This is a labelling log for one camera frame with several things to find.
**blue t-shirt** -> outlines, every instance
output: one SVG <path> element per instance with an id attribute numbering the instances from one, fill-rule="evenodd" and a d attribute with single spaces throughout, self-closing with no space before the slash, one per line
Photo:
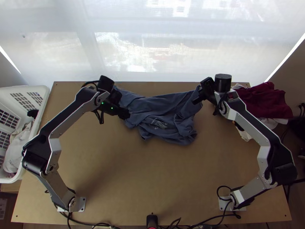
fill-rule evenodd
<path id="1" fill-rule="evenodd" d="M 201 109 L 202 103 L 194 105 L 200 89 L 153 97 L 144 97 L 114 86 L 122 93 L 119 102 L 130 112 L 125 120 L 128 128 L 138 127 L 141 137 L 146 140 L 153 136 L 175 144 L 188 145 L 197 135 L 194 128 L 194 115 Z"/>

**wooden table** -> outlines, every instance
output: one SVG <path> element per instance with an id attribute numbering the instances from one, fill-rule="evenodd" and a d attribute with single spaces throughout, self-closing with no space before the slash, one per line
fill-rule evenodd
<path id="1" fill-rule="evenodd" d="M 117 85 L 145 96 L 193 90 L 198 83 L 125 82 Z M 74 100 L 81 82 L 55 82 L 42 125 Z M 245 142 L 231 121 L 213 116 L 208 101 L 195 115 L 198 136 L 189 146 L 154 138 L 143 141 L 137 129 L 128 129 L 116 116 L 105 123 L 91 112 L 84 114 L 60 139 L 59 173 L 66 185 L 87 197 L 83 213 L 73 217 L 85 222 L 111 222 L 117 226 L 146 224 L 155 213 L 161 225 L 182 217 L 181 224 L 195 224 L 220 215 L 216 189 L 250 181 L 258 172 L 255 141 Z M 26 172 L 12 221 L 66 224 L 57 213 L 46 188 Z M 258 223 L 291 220 L 282 186 L 260 196 L 240 212 L 240 220 L 223 223 Z"/>

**sheer curtain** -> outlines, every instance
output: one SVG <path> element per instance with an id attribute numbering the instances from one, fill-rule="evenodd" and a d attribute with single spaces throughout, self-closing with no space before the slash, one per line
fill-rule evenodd
<path id="1" fill-rule="evenodd" d="M 30 85 L 262 83 L 305 32 L 304 0 L 0 0 L 0 46 Z"/>

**laundry basket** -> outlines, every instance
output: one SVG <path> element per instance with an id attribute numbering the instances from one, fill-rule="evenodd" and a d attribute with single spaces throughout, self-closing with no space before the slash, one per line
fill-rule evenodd
<path id="1" fill-rule="evenodd" d="M 49 94 L 50 89 L 46 86 L 0 88 L 0 183 L 13 183 L 21 179 L 24 172 L 21 163 L 16 175 L 11 178 L 2 168 L 5 152 L 10 143 L 10 134 L 33 120 L 27 116 L 28 111 L 38 109 L 39 112 L 29 138 L 31 139 L 37 134 Z"/>

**white cloth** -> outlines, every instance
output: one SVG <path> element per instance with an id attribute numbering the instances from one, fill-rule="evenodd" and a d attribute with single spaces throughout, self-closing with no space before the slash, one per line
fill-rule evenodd
<path id="1" fill-rule="evenodd" d="M 4 162 L 3 169 L 8 173 L 16 173 L 19 164 L 22 159 L 22 147 L 28 142 L 30 132 L 34 121 L 25 124 L 22 128 L 15 130 L 11 134 L 10 145 L 8 146 Z"/>

